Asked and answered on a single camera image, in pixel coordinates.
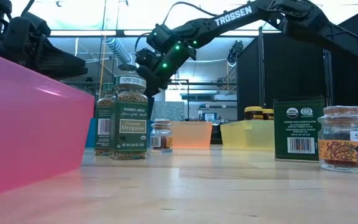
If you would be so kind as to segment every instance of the orange plastic bin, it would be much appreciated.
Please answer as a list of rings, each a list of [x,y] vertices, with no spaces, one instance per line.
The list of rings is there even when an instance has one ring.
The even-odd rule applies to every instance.
[[[173,149],[209,149],[211,122],[172,121]]]

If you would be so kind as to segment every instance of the pink plastic bin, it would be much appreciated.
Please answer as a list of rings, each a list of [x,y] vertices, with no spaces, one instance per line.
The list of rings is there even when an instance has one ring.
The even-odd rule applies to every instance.
[[[93,102],[0,58],[0,193],[78,168]]]

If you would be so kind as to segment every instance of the ceiling light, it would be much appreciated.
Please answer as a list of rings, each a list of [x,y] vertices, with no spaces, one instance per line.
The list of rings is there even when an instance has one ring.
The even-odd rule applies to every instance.
[[[81,37],[81,36],[95,36],[100,37],[104,35],[116,35],[115,30],[52,30],[50,33],[51,37],[61,37],[61,36],[72,36],[72,37]]]
[[[151,30],[124,30],[125,35],[142,35],[151,32]]]

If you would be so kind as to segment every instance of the usda organic logo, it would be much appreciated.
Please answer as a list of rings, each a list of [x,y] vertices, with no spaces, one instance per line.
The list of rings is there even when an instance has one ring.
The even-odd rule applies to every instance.
[[[287,110],[287,117],[289,118],[296,118],[298,116],[299,112],[296,108],[289,108]]]
[[[311,108],[302,108],[301,114],[305,116],[312,116],[313,110]]]

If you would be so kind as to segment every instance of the dark equipment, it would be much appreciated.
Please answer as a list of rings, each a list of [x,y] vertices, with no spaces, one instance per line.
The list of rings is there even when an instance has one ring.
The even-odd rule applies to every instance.
[[[136,54],[138,74],[147,80],[146,95],[165,88],[170,77],[196,50],[215,37],[252,22],[263,20],[296,40],[309,42],[347,55],[358,63],[358,36],[332,24],[322,10],[307,0],[256,0],[210,19],[195,19],[169,29],[165,24],[147,36],[158,54],[142,49]]]
[[[47,23],[28,12],[33,3],[28,3],[20,17],[12,18],[12,3],[0,0],[0,57],[56,80],[86,74],[84,60],[49,42]]]

